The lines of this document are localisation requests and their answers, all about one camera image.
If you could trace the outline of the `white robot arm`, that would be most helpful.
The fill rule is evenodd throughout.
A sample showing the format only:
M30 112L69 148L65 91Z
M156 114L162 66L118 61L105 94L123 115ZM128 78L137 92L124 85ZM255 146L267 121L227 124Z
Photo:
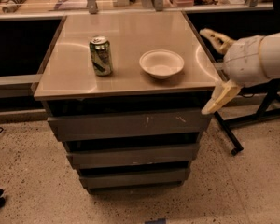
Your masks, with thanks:
M213 114L249 88L280 78L280 33L254 35L234 40L211 29L200 35L208 39L216 52L223 55L222 71L228 81L216 83L211 99L202 109Z

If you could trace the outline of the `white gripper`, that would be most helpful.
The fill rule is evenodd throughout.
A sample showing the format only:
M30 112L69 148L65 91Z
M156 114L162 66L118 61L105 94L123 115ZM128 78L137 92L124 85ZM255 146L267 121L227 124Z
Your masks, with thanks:
M199 34L206 38L215 51L225 55L223 71L230 79L218 82L210 100L202 109L203 115L213 114L236 97L242 87L252 87L269 81L260 62L259 48L263 36L241 38L236 42L214 30L204 28Z

